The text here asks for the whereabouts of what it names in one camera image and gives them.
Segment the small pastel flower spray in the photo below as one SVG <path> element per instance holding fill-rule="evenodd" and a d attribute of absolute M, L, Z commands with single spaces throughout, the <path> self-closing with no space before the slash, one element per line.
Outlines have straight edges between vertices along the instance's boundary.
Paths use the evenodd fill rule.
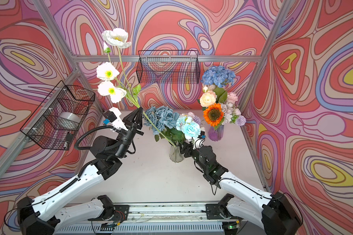
<path fill-rule="evenodd" d="M 202 123 L 201 119 L 197 115 L 195 115 L 193 112 L 187 113 L 187 116 L 191 117 L 193 119 L 193 121 L 196 122 L 198 125 L 201 125 L 201 123 Z"/>

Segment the clear ribbed glass vase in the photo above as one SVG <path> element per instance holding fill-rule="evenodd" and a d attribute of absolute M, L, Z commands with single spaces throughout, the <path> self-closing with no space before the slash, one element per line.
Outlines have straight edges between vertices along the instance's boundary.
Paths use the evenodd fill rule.
<path fill-rule="evenodd" d="M 170 147 L 169 158 L 171 161 L 175 163 L 180 163 L 185 159 L 184 155 L 181 153 L 180 150 L 181 150 L 180 144 Z"/>

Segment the purple ribbed glass vase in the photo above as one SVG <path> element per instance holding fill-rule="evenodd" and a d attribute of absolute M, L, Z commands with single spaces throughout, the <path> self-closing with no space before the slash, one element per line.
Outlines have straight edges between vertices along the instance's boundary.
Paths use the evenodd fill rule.
<path fill-rule="evenodd" d="M 208 131 L 208 138 L 214 142 L 220 141 L 224 135 L 224 126 L 220 125 L 215 129 L 211 126 Z"/>

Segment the orange flower green leaves stem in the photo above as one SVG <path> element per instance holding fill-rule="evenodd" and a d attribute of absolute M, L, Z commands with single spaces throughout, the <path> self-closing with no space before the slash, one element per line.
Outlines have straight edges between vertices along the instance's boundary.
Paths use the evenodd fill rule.
<path fill-rule="evenodd" d="M 203 115 L 206 123 L 213 127 L 215 130 L 219 128 L 224 119 L 222 106 L 219 103 L 215 103 L 207 107 L 204 110 Z"/>

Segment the white poppy flower stem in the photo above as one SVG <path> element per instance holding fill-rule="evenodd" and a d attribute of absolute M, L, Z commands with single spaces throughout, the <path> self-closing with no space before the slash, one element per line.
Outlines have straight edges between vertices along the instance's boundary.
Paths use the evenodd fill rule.
<path fill-rule="evenodd" d="M 121 59 L 121 50 L 131 46 L 128 40 L 129 34 L 122 28 L 105 30 L 102 33 L 104 40 L 104 53 L 110 58 L 111 48 L 116 48 L 118 51 L 120 66 L 124 69 Z M 119 72 L 113 65 L 112 61 L 104 62 L 96 68 L 97 78 L 102 82 L 98 85 L 98 93 L 103 97 L 110 97 L 113 104 L 117 104 L 126 98 L 135 107 L 139 108 L 138 95 L 141 91 L 141 85 L 138 84 L 132 87 L 125 71 Z"/>

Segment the blue hydrangea flower stem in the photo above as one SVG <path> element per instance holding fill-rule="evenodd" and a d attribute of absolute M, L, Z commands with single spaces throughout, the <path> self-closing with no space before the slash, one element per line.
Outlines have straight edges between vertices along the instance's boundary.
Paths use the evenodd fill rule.
<path fill-rule="evenodd" d="M 235 77 L 233 71 L 223 66 L 212 66 L 204 72 L 201 82 L 206 86 L 215 85 L 223 88 L 227 85 L 233 85 Z"/>

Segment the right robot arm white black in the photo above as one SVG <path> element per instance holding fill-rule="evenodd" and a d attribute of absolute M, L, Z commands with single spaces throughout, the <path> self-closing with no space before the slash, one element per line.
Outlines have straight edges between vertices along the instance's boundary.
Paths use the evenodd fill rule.
<path fill-rule="evenodd" d="M 210 183 L 213 193 L 217 189 L 227 194 L 217 204 L 219 215 L 226 219 L 240 217 L 262 228 L 268 235 L 294 235 L 303 225 L 284 193 L 262 191 L 236 177 L 217 162 L 211 146 L 199 140 L 194 144 L 183 143 L 179 151 L 185 158 L 192 158 L 194 165 Z"/>

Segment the pastel mixed flower bouquet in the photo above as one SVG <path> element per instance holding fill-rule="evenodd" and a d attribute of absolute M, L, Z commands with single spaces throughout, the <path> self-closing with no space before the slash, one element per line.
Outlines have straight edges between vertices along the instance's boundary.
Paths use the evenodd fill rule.
<path fill-rule="evenodd" d="M 233 123 L 237 126 L 244 126 L 246 124 L 246 118 L 233 103 L 221 104 L 221 108 L 224 113 L 222 125 Z"/>

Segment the teal succulent flower bunch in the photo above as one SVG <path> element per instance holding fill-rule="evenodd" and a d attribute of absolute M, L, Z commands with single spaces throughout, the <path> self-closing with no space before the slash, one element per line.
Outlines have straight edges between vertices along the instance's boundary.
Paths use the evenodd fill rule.
<path fill-rule="evenodd" d="M 153 132 L 155 141 L 166 139 L 172 146 L 178 146 L 186 140 L 183 132 L 177 130 L 179 117 L 179 113 L 166 106 L 152 106 L 143 112 L 144 125 Z"/>

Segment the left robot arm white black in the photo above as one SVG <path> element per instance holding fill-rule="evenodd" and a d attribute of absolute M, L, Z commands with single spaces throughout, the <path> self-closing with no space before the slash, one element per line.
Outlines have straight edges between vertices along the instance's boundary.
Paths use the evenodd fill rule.
<path fill-rule="evenodd" d="M 34 199 L 25 197 L 17 204 L 17 219 L 23 235 L 53 235 L 56 231 L 85 220 L 115 221 L 126 219 L 107 195 L 76 206 L 68 204 L 113 176 L 121 167 L 121 159 L 130 154 L 136 135 L 143 135 L 143 108 L 137 108 L 124 118 L 117 108 L 104 113 L 108 123 L 93 128 L 77 139 L 76 150 L 89 150 L 94 159 L 79 173 L 57 188 Z"/>

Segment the pink peony flower stem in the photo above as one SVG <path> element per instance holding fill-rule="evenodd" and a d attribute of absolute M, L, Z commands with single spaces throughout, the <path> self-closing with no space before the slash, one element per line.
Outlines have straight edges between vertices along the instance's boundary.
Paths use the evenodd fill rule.
<path fill-rule="evenodd" d="M 238 96 L 236 93 L 230 92 L 227 93 L 226 103 L 236 104 L 238 102 Z"/>

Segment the cream peach rose bunch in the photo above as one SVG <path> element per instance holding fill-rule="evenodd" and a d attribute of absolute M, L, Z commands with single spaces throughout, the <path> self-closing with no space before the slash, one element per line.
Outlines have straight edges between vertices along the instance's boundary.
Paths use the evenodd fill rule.
<path fill-rule="evenodd" d="M 216 102 L 217 95 L 214 92 L 214 89 L 216 88 L 216 85 L 203 86 L 203 94 L 198 99 L 198 102 L 202 107 L 207 108 Z"/>

